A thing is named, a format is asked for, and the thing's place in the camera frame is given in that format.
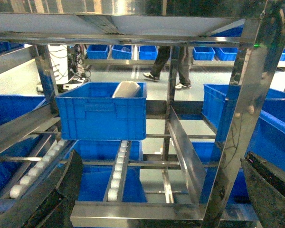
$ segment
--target person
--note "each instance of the person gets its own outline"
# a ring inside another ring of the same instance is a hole
[[[144,73],[143,76],[152,79],[154,81],[160,80],[161,71],[170,57],[170,51],[171,51],[170,46],[161,46],[158,49],[158,55],[152,66],[151,72]],[[189,79],[189,69],[190,69],[189,60],[190,57],[189,57],[188,47],[180,47],[179,68],[178,68],[180,82],[175,86],[176,90],[192,88],[191,81]]]

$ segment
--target white cylindrical object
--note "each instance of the white cylindrical object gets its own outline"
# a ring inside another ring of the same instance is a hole
[[[111,189],[118,189],[120,184],[120,179],[111,180]]]
[[[118,163],[123,164],[123,162],[124,162],[124,157],[123,157],[123,158],[117,158],[117,159],[116,159],[116,163],[117,163],[117,164],[118,164]]]
[[[112,98],[116,97],[135,97],[136,94],[141,90],[139,84],[133,81],[123,81],[119,83],[115,89]]]
[[[121,171],[114,171],[113,173],[113,179],[121,179],[122,172]]]
[[[115,165],[115,170],[114,171],[121,171],[121,170],[123,170],[123,164],[117,163]]]
[[[36,177],[38,176],[39,174],[41,173],[41,169],[38,169],[38,168],[31,168],[29,171],[28,171],[28,176],[31,176],[31,177]]]
[[[118,153],[119,158],[124,158],[125,157],[125,152],[119,152]]]
[[[54,157],[51,156],[51,155],[44,155],[41,160],[42,160],[43,162],[51,162],[53,159],[54,159]]]
[[[24,176],[20,180],[21,185],[30,185],[35,181],[35,177],[32,176]]]
[[[38,169],[45,169],[45,167],[47,167],[47,166],[48,166],[48,162],[38,161],[34,167],[38,168]]]
[[[12,198],[12,199],[16,199],[18,198],[19,196],[22,196],[22,194],[24,193],[26,189],[26,185],[14,185],[11,190],[10,190],[10,194],[9,196]]]
[[[118,194],[118,189],[109,189],[109,191],[108,191],[108,201],[109,202],[117,201],[117,194]]]

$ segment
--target reflective metal surface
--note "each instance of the reflective metal surface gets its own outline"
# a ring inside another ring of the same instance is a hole
[[[74,227],[196,228],[205,205],[76,202]],[[227,205],[222,228],[255,228],[258,221],[251,205]]]
[[[205,168],[172,107],[170,109],[168,128],[191,202],[198,203],[206,176]]]
[[[34,130],[42,127],[44,124],[47,130],[53,124],[55,124],[58,119],[56,119],[50,125],[47,125],[47,121],[53,119],[57,114],[52,114],[50,106],[45,105],[39,109],[35,109],[25,115],[18,117],[6,124],[0,126],[0,153],[4,150],[21,140],[23,137],[27,136]]]
[[[227,138],[218,129],[216,143],[223,145],[202,228],[218,227],[230,192],[285,45],[285,0],[268,1],[260,20],[246,20],[241,41],[253,38],[253,48],[240,44],[226,96],[237,100]]]
[[[33,46],[0,55],[0,74],[28,62],[37,56],[38,53]]]
[[[265,0],[0,0],[0,12],[258,18]]]

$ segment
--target warehouse floor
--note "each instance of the warehouse floor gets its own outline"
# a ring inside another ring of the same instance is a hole
[[[136,66],[95,66],[90,70],[92,82],[124,80],[147,82],[147,99],[166,100],[169,69],[161,74],[159,82],[146,81],[143,72],[150,68]],[[191,90],[176,91],[175,100],[202,101],[204,84],[228,84],[232,68],[230,67],[195,67],[190,71]],[[0,75],[0,94],[35,95],[38,83],[38,71],[34,60],[22,64]],[[282,90],[285,87],[285,72],[276,72],[271,88]],[[213,134],[203,121],[181,121],[187,134]],[[164,120],[147,120],[147,133],[164,133]],[[142,142],[143,153],[158,153],[162,139],[145,139]],[[170,153],[175,154],[170,144]],[[180,170],[169,171],[173,191],[186,191],[185,181]],[[164,191],[161,170],[141,170],[141,181],[145,191]],[[175,194],[175,202],[188,203],[187,194]],[[165,202],[164,194],[147,194],[149,202]]]

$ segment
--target white shoe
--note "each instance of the white shoe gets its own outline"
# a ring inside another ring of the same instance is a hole
[[[176,84],[176,86],[175,86],[175,89],[176,90],[181,90],[181,89],[191,89],[192,88],[192,86],[191,85],[183,85],[182,83],[178,83],[178,84]]]
[[[145,76],[146,78],[149,78],[149,79],[153,79],[154,81],[160,80],[159,77],[154,77],[151,73],[144,73],[143,76]]]

